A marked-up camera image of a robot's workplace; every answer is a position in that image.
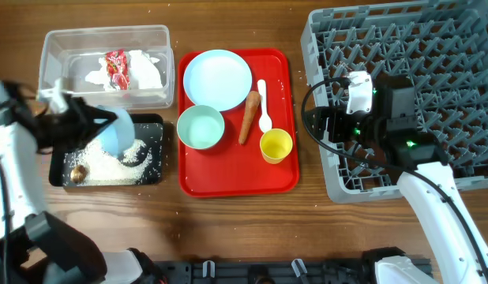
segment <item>wood grain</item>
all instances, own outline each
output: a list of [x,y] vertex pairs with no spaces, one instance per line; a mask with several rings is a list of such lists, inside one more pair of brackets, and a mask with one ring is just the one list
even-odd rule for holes
[[[290,62],[299,124],[299,102],[308,89],[300,35],[309,12],[379,2],[383,1],[0,6],[0,79],[36,86],[44,37],[51,30],[165,24],[171,32],[176,62],[193,50],[282,50]],[[165,121],[177,120],[175,104],[154,112]],[[298,129],[300,182],[291,192],[280,195],[190,198],[177,182],[177,138],[171,135],[165,141],[171,147],[164,163],[165,178],[154,186],[53,188],[47,181],[50,157],[39,157],[50,209],[102,250],[135,247],[154,260],[214,256],[241,261],[319,260],[359,256],[361,251],[386,246],[433,258],[405,200],[334,204],[326,194],[318,146],[303,129]],[[488,189],[462,196],[488,243]]]

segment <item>white spoon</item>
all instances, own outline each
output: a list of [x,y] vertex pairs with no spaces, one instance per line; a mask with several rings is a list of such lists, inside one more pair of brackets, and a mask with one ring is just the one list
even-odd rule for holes
[[258,125],[260,126],[260,130],[266,133],[272,129],[272,119],[267,114],[267,84],[263,79],[258,81],[258,92],[261,96],[261,118]]

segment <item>clear plastic container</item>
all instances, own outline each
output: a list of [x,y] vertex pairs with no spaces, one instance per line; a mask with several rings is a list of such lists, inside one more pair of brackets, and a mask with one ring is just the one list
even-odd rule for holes
[[[142,50],[158,58],[155,67],[160,71],[163,87],[109,92],[102,85],[84,80],[88,73],[101,68],[99,58],[119,49]],[[54,82],[63,78],[65,90],[93,106],[166,108],[174,99],[174,67],[169,31],[164,25],[51,31],[46,35],[40,58],[39,90],[53,88]]]

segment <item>yellow cup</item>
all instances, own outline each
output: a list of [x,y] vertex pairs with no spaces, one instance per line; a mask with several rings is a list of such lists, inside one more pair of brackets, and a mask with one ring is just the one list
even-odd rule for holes
[[282,129],[270,129],[261,136],[261,154],[268,163],[280,163],[290,154],[292,148],[293,140],[290,134]]

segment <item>light blue cup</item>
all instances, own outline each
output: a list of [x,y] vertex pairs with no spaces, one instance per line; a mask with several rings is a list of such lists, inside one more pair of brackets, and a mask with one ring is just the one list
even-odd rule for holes
[[210,106],[192,106],[178,119],[178,136],[184,145],[204,150],[214,146],[223,136],[225,121]]
[[[96,139],[100,139],[102,149],[117,157],[126,149],[132,147],[135,140],[135,128],[132,118],[125,109],[111,106],[98,106],[101,110],[112,111],[118,116]],[[104,119],[96,119],[96,123],[104,122]]]

